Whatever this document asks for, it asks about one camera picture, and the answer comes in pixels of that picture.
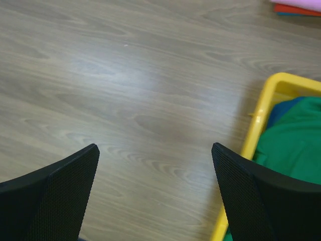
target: yellow plastic bin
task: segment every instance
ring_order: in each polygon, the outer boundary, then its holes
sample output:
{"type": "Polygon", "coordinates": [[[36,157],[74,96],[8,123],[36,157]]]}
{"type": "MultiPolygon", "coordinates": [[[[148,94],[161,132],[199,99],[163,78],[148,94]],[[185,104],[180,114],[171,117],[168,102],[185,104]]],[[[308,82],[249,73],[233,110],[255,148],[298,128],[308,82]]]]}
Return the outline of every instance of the yellow plastic bin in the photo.
{"type": "MultiPolygon", "coordinates": [[[[259,137],[274,105],[299,96],[321,97],[321,82],[288,73],[277,73],[268,78],[256,105],[241,156],[252,160],[259,137]]],[[[222,205],[211,241],[222,241],[227,227],[227,217],[222,205]]]]}

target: wood grain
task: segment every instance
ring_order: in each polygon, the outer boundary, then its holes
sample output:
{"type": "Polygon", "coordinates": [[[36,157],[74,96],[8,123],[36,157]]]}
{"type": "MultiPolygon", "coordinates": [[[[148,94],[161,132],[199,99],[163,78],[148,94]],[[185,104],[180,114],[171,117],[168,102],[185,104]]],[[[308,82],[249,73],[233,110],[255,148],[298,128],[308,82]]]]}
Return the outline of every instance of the wood grain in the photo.
{"type": "Polygon", "coordinates": [[[81,237],[209,240],[213,142],[238,151],[264,80],[321,80],[320,18],[257,0],[0,0],[0,181],[96,143],[81,237]]]}

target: green fabric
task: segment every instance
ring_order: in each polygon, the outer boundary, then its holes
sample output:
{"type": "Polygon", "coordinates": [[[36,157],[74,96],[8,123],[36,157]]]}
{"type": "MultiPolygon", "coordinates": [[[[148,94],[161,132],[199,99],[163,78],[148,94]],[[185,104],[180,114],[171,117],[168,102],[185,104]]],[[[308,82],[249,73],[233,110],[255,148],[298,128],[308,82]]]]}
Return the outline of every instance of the green fabric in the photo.
{"type": "MultiPolygon", "coordinates": [[[[321,98],[293,106],[257,144],[253,161],[284,175],[321,184],[321,98]]],[[[229,232],[224,241],[232,241],[229,232]]]]}

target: pink fabric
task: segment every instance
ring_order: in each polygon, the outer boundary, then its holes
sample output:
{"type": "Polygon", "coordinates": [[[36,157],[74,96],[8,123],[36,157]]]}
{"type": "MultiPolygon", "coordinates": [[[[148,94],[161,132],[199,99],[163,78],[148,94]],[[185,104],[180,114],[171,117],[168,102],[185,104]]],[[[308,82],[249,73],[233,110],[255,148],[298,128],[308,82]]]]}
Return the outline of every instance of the pink fabric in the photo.
{"type": "Polygon", "coordinates": [[[285,4],[303,9],[321,12],[321,0],[270,0],[273,3],[285,4]]]}

